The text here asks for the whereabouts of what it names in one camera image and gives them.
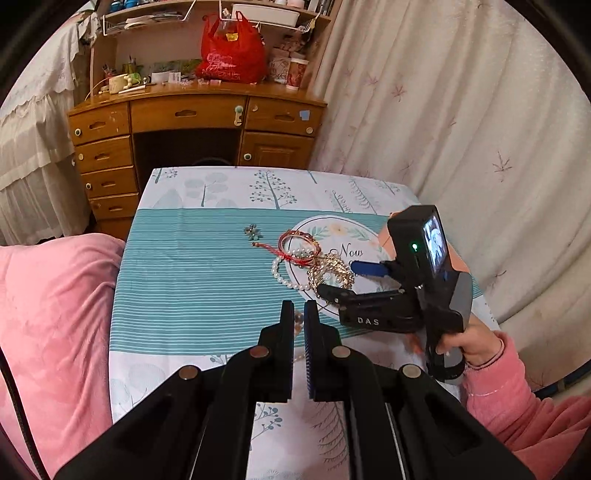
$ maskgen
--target box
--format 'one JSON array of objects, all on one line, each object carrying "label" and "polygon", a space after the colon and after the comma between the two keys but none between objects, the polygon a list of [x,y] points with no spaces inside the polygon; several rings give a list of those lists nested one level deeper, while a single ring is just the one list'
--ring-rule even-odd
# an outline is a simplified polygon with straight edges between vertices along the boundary
[{"label": "box", "polygon": [[295,27],[297,19],[300,17],[298,12],[292,10],[263,7],[262,5],[234,4],[232,7],[232,18],[236,18],[236,12],[241,12],[242,15],[252,22],[274,23],[285,25],[286,27]]}]

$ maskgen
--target table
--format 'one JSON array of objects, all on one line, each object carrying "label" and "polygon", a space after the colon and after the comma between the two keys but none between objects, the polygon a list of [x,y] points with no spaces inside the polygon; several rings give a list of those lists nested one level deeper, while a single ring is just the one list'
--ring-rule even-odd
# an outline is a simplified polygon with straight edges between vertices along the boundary
[{"label": "table", "polygon": [[[371,232],[379,232],[391,212],[415,203],[403,185],[329,173],[243,167],[154,170],[115,292],[109,348],[113,419],[181,366],[223,365],[233,353],[256,344],[261,328],[278,321],[282,300],[303,310],[302,293],[276,282],[270,273],[273,256],[251,246],[245,226],[257,224],[262,240],[274,243],[299,223],[328,218],[328,228],[314,231],[323,231],[321,245],[338,235],[349,235],[347,244],[353,235],[358,238],[352,241],[369,245]],[[353,227],[344,232],[343,222]],[[474,290],[472,310],[498,328],[482,292],[477,286]],[[422,358],[406,352],[398,334],[366,333],[342,327],[324,313],[321,317],[338,326],[345,345],[374,363],[423,365]],[[300,335],[296,356],[302,342]],[[343,425],[340,404],[308,400],[305,361],[296,361],[293,399],[257,405],[248,478],[348,478]]]},{"label": "table", "polygon": [[94,96],[68,120],[99,229],[127,239],[154,168],[212,161],[307,168],[325,108],[279,84],[166,84]]}]

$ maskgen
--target metal screw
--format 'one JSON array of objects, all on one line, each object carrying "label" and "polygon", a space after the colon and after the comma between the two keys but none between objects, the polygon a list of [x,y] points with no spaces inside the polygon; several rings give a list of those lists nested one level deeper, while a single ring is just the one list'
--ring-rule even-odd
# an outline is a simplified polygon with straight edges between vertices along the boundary
[{"label": "metal screw", "polygon": [[251,348],[250,354],[253,358],[265,358],[269,355],[269,349],[264,345],[257,345]]},{"label": "metal screw", "polygon": [[408,378],[419,378],[421,376],[421,373],[423,373],[423,371],[417,367],[416,365],[404,365],[404,367],[402,368],[402,373],[404,374],[405,377]]},{"label": "metal screw", "polygon": [[195,365],[185,365],[178,371],[178,375],[183,380],[192,380],[199,373],[199,369]]},{"label": "metal screw", "polygon": [[351,350],[343,345],[339,345],[333,348],[333,356],[336,358],[347,358],[351,354]]}]

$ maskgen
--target red string bracelet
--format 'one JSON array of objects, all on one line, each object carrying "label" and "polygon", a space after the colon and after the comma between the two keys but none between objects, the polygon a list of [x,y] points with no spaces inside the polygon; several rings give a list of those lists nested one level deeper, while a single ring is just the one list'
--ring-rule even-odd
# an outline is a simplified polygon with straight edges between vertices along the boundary
[{"label": "red string bracelet", "polygon": [[[301,238],[304,242],[312,245],[314,247],[314,251],[308,257],[304,257],[304,258],[296,257],[295,255],[289,253],[285,249],[285,242],[289,238]],[[274,248],[271,245],[263,244],[260,242],[253,242],[252,246],[264,248],[265,250],[276,255],[277,257],[281,257],[281,258],[283,258],[283,260],[291,262],[295,265],[299,265],[301,267],[309,267],[309,266],[313,265],[316,258],[322,252],[320,244],[314,239],[313,236],[311,236],[307,232],[300,232],[299,230],[288,230],[287,232],[282,233],[281,236],[279,237],[279,241],[277,243],[278,243],[277,248]]]}]

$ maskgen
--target desk drawer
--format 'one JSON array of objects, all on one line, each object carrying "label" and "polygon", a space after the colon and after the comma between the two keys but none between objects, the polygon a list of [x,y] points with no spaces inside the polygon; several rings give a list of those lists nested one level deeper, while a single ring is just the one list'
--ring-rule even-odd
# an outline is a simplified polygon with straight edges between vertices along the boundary
[{"label": "desk drawer", "polygon": [[93,199],[123,193],[137,193],[133,167],[112,168],[81,175],[86,195]]},{"label": "desk drawer", "polygon": [[76,167],[80,173],[128,165],[133,165],[129,135],[76,147]]},{"label": "desk drawer", "polygon": [[74,145],[129,135],[127,102],[95,108],[73,115],[69,119],[70,136]]},{"label": "desk drawer", "polygon": [[107,220],[109,218],[133,217],[138,209],[138,203],[139,195],[130,193],[92,199],[90,207],[97,220]]},{"label": "desk drawer", "polygon": [[175,95],[131,102],[134,133],[182,128],[239,128],[246,97]]},{"label": "desk drawer", "polygon": [[247,130],[315,137],[324,109],[306,103],[251,97],[246,113]]}]

